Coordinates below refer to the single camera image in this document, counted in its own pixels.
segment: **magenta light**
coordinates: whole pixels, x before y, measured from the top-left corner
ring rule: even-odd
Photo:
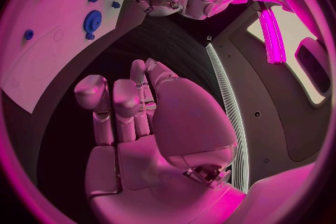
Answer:
[[[268,8],[258,12],[258,15],[265,39],[267,62],[273,64],[286,62],[281,32],[273,11]]]

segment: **led light strip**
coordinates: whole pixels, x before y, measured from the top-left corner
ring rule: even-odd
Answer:
[[[265,39],[267,62],[273,64],[286,62],[281,32],[272,9],[269,7],[261,12],[258,11],[258,16]]]
[[[211,44],[207,46],[207,52],[220,86],[227,117],[237,137],[237,154],[232,163],[232,185],[240,191],[247,193],[249,187],[249,158],[244,125],[238,103],[223,65]]]

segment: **pink light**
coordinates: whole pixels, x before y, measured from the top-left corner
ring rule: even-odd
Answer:
[[[258,15],[265,39],[267,62],[273,64],[286,62],[281,32],[273,11],[268,8],[258,12]]]

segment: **dark floor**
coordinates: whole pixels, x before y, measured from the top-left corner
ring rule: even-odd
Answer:
[[[101,74],[112,90],[115,80],[129,78],[135,59],[148,57],[202,86],[223,107],[204,46],[167,18],[148,17],[141,26],[112,44],[68,89],[48,124],[39,153],[39,189],[77,223],[97,223],[84,190],[86,162],[95,147],[95,139],[92,113],[77,105],[73,89],[87,75]]]

